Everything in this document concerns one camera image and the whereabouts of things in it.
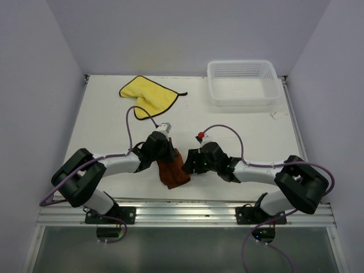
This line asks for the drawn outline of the brown microfiber towel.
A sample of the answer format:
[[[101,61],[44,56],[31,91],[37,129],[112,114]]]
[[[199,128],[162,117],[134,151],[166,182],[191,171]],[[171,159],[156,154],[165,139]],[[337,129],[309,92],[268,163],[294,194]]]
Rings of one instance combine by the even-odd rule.
[[[172,162],[157,160],[160,181],[168,188],[174,189],[190,182],[190,174],[183,170],[183,158],[178,149],[177,157]]]

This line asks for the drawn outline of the yellow microfiber towel black trim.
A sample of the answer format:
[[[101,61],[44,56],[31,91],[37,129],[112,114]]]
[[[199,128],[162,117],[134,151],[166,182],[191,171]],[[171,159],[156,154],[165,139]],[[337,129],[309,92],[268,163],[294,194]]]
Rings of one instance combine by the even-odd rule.
[[[169,111],[179,97],[188,93],[178,93],[144,76],[136,76],[120,91],[122,98],[134,98],[135,106],[145,109],[150,116],[157,117]]]

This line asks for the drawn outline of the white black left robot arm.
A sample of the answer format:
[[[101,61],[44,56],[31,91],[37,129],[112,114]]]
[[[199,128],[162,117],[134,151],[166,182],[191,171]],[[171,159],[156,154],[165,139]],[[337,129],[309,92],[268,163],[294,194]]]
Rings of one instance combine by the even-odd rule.
[[[155,161],[175,163],[178,157],[171,138],[153,131],[140,147],[133,147],[127,155],[96,156],[85,148],[77,150],[53,175],[51,184],[72,207],[96,211],[109,224],[117,219],[118,209],[109,194],[97,189],[102,178],[142,172]]]

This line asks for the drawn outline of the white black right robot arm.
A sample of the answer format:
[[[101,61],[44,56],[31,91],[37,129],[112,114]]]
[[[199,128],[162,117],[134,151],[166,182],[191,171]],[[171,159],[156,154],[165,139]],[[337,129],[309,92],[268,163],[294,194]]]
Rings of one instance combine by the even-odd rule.
[[[276,192],[263,193],[253,206],[240,210],[245,219],[257,224],[291,209],[314,214],[329,187],[328,180],[298,156],[291,155],[282,163],[263,168],[228,156],[216,142],[190,149],[183,170],[188,174],[213,171],[227,182],[276,185]]]

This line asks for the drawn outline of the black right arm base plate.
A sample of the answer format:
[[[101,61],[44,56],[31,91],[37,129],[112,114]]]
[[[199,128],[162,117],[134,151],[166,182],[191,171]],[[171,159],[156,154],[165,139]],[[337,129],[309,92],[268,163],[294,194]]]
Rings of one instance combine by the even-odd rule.
[[[238,225],[257,225],[262,222],[281,217],[284,212],[270,216],[260,208],[252,206],[239,206],[235,208],[235,217]]]

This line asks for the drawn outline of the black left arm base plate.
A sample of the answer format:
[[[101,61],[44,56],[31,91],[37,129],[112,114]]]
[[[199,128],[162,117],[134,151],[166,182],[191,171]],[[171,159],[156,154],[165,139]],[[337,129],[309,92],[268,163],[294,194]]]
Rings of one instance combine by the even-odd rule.
[[[122,220],[126,225],[133,225],[135,223],[135,218],[136,218],[136,207],[134,206],[113,207],[105,215],[97,214],[97,212],[90,210],[86,212],[85,223],[94,225],[121,224],[120,221],[112,220],[111,217]]]

